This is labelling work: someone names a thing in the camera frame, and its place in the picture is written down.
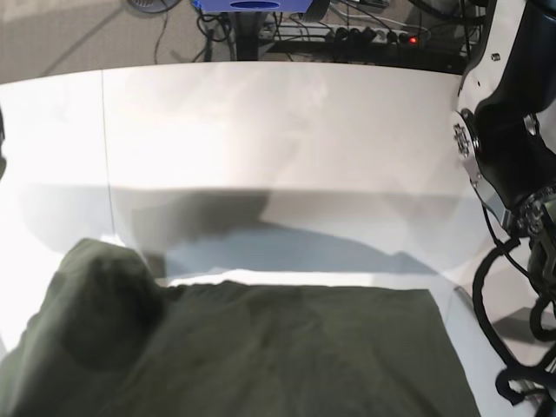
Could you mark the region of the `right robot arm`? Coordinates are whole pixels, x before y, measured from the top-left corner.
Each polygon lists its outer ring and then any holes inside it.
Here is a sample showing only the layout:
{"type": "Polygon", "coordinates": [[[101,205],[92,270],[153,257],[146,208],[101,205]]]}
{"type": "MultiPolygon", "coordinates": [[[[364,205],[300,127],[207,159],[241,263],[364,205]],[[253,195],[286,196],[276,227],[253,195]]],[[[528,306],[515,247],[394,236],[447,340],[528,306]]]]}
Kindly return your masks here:
{"type": "Polygon", "coordinates": [[[7,167],[7,160],[3,152],[4,142],[5,142],[5,126],[4,126],[3,112],[1,108],[0,110],[0,180],[1,181],[3,179],[7,167]]]}

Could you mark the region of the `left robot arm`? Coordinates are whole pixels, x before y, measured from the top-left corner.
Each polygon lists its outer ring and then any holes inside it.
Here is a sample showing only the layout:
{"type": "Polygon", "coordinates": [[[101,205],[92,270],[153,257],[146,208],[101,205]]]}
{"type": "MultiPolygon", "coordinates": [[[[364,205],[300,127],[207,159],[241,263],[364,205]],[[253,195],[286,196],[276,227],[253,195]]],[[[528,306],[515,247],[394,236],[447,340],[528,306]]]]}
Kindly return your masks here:
{"type": "Polygon", "coordinates": [[[554,343],[542,315],[555,305],[555,154],[546,146],[538,115],[555,100],[555,4],[487,1],[477,18],[482,33],[472,49],[451,115],[453,138],[496,241],[473,278],[473,310],[503,361],[495,386],[513,405],[537,397],[537,415],[555,413],[555,353],[520,363],[487,317],[483,288],[494,262],[509,258],[523,239],[530,257],[521,273],[537,295],[529,314],[533,337],[554,343]]]}

